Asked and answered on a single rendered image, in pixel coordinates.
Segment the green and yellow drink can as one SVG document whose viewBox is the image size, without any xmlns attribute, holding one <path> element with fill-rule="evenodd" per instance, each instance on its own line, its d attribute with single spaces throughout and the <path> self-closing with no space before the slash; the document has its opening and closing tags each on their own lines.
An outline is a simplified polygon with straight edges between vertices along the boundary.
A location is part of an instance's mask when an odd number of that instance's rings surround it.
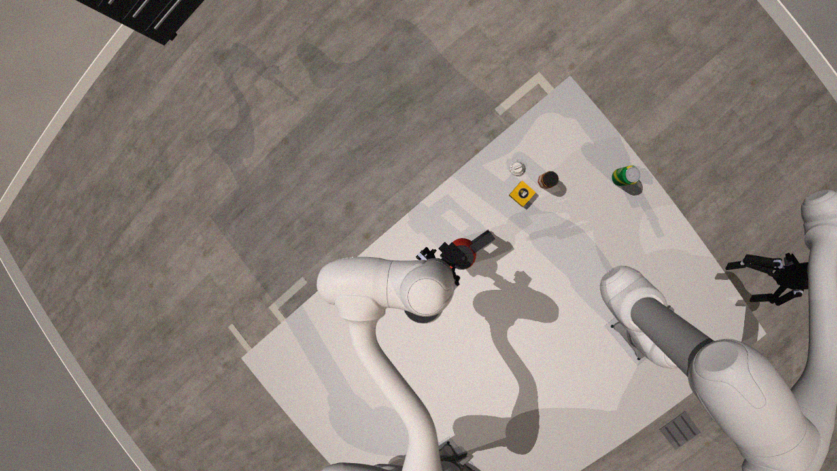
<svg viewBox="0 0 837 471">
<path fill-rule="evenodd" d="M 618 186 L 636 184 L 639 182 L 641 172 L 636 168 L 636 166 L 633 166 L 634 165 L 630 165 L 622 167 L 622 169 L 616 169 L 612 174 L 613 182 Z"/>
</svg>

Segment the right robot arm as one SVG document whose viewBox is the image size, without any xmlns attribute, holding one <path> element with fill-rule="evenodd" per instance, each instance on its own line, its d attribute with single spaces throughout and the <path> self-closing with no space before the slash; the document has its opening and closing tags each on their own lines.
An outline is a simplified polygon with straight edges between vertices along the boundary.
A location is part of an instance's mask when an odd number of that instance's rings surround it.
<svg viewBox="0 0 837 471">
<path fill-rule="evenodd" d="M 674 313 L 638 270 L 615 266 L 599 285 L 618 320 L 613 327 L 636 356 L 687 375 L 692 392 L 744 457 L 742 471 L 820 471 L 834 431 L 837 191 L 808 196 L 801 217 L 810 250 L 808 358 L 791 389 L 753 347 L 713 341 Z"/>
</svg>

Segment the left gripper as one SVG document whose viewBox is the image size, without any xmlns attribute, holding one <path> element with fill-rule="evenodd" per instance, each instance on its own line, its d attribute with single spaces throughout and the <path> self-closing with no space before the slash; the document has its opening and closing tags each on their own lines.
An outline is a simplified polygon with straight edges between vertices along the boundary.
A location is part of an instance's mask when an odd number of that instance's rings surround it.
<svg viewBox="0 0 837 471">
<path fill-rule="evenodd" d="M 435 249 L 434 250 L 432 249 L 430 251 L 427 247 L 425 247 L 424 250 L 421 250 L 421 252 L 417 254 L 416 259 L 418 259 L 418 260 L 428 260 L 428 259 L 431 259 L 431 258 L 436 258 L 435 253 L 436 253 Z M 451 268 L 451 270 L 453 271 L 453 277 L 454 277 L 455 289 L 456 289 L 458 287 L 458 285 L 460 285 L 460 283 L 458 283 L 458 280 L 460 280 L 460 276 L 456 275 L 455 268 L 456 267 L 454 266 L 453 268 Z"/>
</svg>

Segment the dark grey round disc with center stud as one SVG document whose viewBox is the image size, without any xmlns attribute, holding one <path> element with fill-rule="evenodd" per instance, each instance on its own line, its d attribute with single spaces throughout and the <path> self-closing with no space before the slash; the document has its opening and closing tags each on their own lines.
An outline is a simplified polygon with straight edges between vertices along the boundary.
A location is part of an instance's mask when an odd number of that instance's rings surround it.
<svg viewBox="0 0 837 471">
<path fill-rule="evenodd" d="M 415 322 L 416 322 L 416 323 L 418 323 L 418 324 L 427 324 L 427 323 L 429 323 L 429 322 L 431 322 L 432 320 L 434 320 L 434 319 L 436 319 L 436 318 L 437 318 L 437 314 L 436 314 L 436 315 L 434 315 L 434 316 L 431 316 L 431 317 L 422 317 L 422 316 L 418 316 L 417 314 L 413 314 L 413 313 L 411 313 L 411 312 L 407 312 L 406 310 L 404 310 L 404 312 L 405 312 L 405 314 L 407 314 L 407 316 L 408 316 L 411 320 L 415 321 Z"/>
</svg>

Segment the paprika spice jar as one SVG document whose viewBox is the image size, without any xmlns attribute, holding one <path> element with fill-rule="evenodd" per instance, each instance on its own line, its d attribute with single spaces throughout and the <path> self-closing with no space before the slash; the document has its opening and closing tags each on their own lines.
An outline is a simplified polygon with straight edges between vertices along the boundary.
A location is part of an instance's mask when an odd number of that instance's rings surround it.
<svg viewBox="0 0 837 471">
<path fill-rule="evenodd" d="M 552 188 L 553 186 L 557 185 L 557 182 L 558 182 L 557 174 L 555 172 L 550 172 L 550 171 L 548 171 L 544 174 L 541 174 L 539 179 L 538 179 L 538 184 L 540 185 L 540 187 L 541 188 L 546 188 L 546 190 L 548 188 Z"/>
</svg>

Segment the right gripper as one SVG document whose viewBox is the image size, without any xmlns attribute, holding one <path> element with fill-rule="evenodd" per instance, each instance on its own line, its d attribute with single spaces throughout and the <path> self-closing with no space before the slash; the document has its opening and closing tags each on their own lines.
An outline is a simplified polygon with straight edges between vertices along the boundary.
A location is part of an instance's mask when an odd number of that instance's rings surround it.
<svg viewBox="0 0 837 471">
<path fill-rule="evenodd" d="M 728 263 L 725 269 L 734 270 L 745 268 L 746 266 L 771 275 L 777 281 L 777 285 L 780 285 L 774 294 L 763 293 L 751 295 L 750 302 L 771 302 L 771 304 L 775 302 L 776 306 L 780 306 L 793 298 L 802 297 L 803 289 L 808 289 L 808 262 L 784 266 L 782 264 L 782 258 L 766 258 L 763 256 L 755 256 L 755 254 L 746 254 L 744 259 L 738 262 Z M 773 273 L 772 270 L 776 271 Z M 791 288 L 793 291 L 779 297 L 787 288 Z"/>
</svg>

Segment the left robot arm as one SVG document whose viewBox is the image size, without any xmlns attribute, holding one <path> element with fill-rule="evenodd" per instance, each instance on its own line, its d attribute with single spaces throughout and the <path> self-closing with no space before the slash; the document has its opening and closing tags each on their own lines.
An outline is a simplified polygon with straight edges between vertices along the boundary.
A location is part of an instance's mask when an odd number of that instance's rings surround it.
<svg viewBox="0 0 837 471">
<path fill-rule="evenodd" d="M 464 253 L 454 243 L 443 242 L 439 250 L 441 259 L 341 258 L 319 272 L 316 286 L 320 297 L 335 305 L 346 320 L 359 360 L 409 432 L 403 466 L 339 462 L 322 471 L 473 471 L 466 465 L 470 459 L 467 453 L 456 454 L 450 444 L 439 450 L 430 412 L 382 351 L 375 333 L 386 308 L 430 317 L 448 306 L 454 294 L 451 266 L 457 265 Z"/>
</svg>

